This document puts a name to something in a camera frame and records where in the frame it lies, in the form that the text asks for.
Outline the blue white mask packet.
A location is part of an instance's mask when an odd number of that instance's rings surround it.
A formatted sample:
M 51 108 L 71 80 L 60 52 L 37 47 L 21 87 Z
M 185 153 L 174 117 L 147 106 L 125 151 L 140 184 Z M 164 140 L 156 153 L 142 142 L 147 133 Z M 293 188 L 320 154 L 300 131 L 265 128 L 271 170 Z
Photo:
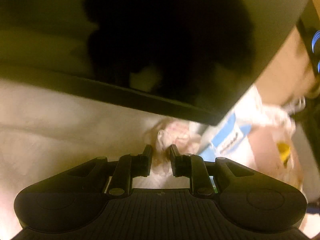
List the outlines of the blue white mask packet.
M 252 85 L 217 125 L 204 130 L 198 155 L 214 161 L 230 154 L 247 139 L 253 126 L 262 123 L 263 115 L 260 94 Z

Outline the yellow minion plush toy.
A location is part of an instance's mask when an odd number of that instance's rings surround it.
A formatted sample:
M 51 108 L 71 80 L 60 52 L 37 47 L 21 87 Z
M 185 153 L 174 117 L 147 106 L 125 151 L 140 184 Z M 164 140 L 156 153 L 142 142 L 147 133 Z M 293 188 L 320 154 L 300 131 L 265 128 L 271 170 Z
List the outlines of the yellow minion plush toy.
M 278 149 L 279 157 L 280 157 L 280 160 L 281 160 L 283 166 L 285 168 L 287 168 L 287 165 L 288 165 L 290 158 L 291 158 L 290 145 L 283 142 L 283 141 L 279 141 L 279 142 L 277 142 L 277 149 Z

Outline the pink cardboard box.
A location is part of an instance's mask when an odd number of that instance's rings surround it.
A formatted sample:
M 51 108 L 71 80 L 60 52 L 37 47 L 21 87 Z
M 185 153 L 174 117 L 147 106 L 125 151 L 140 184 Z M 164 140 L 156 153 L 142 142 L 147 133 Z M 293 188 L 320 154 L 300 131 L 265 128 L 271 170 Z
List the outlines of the pink cardboard box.
M 279 157 L 277 149 L 279 141 L 291 147 L 291 158 L 287 168 L 283 166 Z M 239 150 L 237 162 L 302 190 L 303 171 L 291 137 L 284 128 L 253 126 L 246 143 L 247 145 Z

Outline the white textured towel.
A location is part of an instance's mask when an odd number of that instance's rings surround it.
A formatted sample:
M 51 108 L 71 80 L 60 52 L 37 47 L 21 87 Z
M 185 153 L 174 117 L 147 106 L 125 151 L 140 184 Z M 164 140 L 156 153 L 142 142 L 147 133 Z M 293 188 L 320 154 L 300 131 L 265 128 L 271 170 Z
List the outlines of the white textured towel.
M 1 239 L 21 230 L 22 189 L 95 157 L 139 154 L 145 132 L 165 118 L 1 79 Z

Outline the black computer monitor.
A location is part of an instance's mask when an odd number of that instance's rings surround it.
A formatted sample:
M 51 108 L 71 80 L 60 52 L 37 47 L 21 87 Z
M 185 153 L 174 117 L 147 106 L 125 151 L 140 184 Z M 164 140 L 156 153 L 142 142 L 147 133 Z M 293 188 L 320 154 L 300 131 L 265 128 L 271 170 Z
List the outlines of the black computer monitor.
M 309 0 L 1 0 L 1 77 L 215 125 Z

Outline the black power strip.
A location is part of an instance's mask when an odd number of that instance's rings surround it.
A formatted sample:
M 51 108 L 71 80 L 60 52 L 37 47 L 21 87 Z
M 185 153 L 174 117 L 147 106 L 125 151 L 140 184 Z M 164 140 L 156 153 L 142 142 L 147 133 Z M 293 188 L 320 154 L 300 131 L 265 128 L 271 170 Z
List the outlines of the black power strip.
M 300 18 L 297 29 L 306 48 L 316 83 L 306 94 L 307 98 L 315 99 L 319 96 L 319 28 L 307 27 Z

